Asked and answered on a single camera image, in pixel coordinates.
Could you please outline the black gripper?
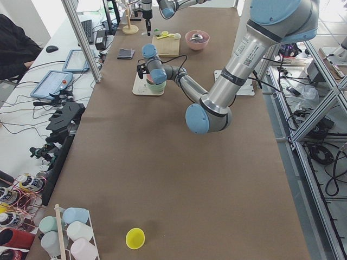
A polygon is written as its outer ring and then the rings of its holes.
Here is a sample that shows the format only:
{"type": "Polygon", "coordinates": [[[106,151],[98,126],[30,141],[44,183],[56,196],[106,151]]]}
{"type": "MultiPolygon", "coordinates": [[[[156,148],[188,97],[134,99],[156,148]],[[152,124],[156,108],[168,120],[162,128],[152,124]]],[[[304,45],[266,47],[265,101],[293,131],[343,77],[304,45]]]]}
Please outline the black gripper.
{"type": "Polygon", "coordinates": [[[145,24],[146,24],[146,32],[147,35],[151,35],[151,21],[152,19],[152,10],[143,10],[143,18],[145,19],[145,24]]]}

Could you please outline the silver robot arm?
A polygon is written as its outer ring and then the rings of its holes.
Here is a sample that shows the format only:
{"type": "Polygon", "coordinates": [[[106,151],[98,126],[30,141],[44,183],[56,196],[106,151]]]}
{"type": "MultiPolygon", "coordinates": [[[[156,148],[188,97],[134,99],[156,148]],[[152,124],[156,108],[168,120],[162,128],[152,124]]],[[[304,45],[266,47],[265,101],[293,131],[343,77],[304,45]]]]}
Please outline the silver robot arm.
{"type": "Polygon", "coordinates": [[[207,91],[182,67],[164,64],[153,44],[142,47],[139,78],[149,74],[155,84],[174,81],[190,98],[185,121],[191,132],[206,134],[227,128],[232,121],[236,93],[275,44],[313,39],[318,30],[319,1],[251,1],[246,33],[212,88],[207,91]]]}
{"type": "MultiPolygon", "coordinates": [[[[196,4],[204,4],[205,0],[196,0],[196,1],[157,1],[157,4],[159,6],[159,12],[162,14],[162,16],[168,20],[172,16],[175,15],[175,13],[179,9],[187,8],[192,5],[196,4]]],[[[153,18],[153,11],[152,11],[152,0],[142,0],[140,1],[140,9],[138,9],[139,12],[143,14],[143,19],[145,20],[146,25],[146,32],[147,35],[151,35],[151,20],[153,18]]]]}

